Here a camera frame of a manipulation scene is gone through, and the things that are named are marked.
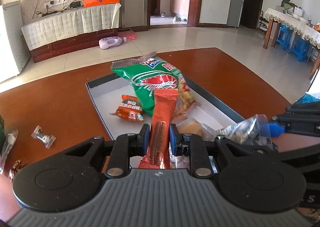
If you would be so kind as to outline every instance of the detergent bottle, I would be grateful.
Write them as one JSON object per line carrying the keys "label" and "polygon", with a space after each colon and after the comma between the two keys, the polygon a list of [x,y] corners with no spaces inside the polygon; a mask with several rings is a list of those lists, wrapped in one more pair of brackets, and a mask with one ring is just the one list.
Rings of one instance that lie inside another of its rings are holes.
{"label": "detergent bottle", "polygon": [[127,38],[123,37],[109,37],[99,40],[99,46],[101,49],[108,49],[113,46],[119,46],[122,42],[127,42]]}

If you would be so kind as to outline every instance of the power adapter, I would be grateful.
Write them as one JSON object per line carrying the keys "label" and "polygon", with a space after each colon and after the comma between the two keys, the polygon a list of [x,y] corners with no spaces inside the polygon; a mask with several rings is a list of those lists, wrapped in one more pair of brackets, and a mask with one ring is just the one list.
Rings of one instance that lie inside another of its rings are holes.
{"label": "power adapter", "polygon": [[81,7],[81,2],[80,2],[80,1],[72,2],[72,3],[70,3],[70,7],[71,7],[71,8]]}

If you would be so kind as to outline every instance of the small orange candy wrapper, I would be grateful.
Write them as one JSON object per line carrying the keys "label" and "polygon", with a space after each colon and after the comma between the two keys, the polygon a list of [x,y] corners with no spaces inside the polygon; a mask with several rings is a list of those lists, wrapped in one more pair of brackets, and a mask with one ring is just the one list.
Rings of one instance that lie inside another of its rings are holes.
{"label": "small orange candy wrapper", "polygon": [[122,103],[116,112],[111,113],[111,115],[115,115],[130,121],[144,122],[144,118],[142,116],[142,107],[137,97],[130,95],[122,95],[121,97]]}
{"label": "small orange candy wrapper", "polygon": [[170,169],[169,126],[178,98],[177,89],[155,89],[155,109],[147,154],[138,168]]}

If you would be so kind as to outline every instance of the white tablecloth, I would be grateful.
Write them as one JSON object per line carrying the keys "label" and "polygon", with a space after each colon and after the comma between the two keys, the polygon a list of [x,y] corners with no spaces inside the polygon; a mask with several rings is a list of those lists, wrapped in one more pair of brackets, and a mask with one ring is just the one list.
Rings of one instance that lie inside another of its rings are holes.
{"label": "white tablecloth", "polygon": [[320,49],[320,33],[308,25],[305,25],[301,21],[271,8],[266,11],[264,17],[287,25],[295,33],[301,35],[303,38],[310,41],[313,46]]}
{"label": "white tablecloth", "polygon": [[29,50],[80,34],[119,27],[121,4],[66,10],[35,19],[21,28]]}

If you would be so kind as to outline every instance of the slipper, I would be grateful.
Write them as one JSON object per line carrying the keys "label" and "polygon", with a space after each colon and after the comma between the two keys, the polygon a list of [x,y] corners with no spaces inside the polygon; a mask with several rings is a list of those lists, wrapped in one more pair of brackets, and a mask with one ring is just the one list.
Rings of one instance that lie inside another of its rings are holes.
{"label": "slipper", "polygon": [[175,17],[173,18],[173,21],[181,21],[181,18],[180,18],[179,16],[175,16]]}

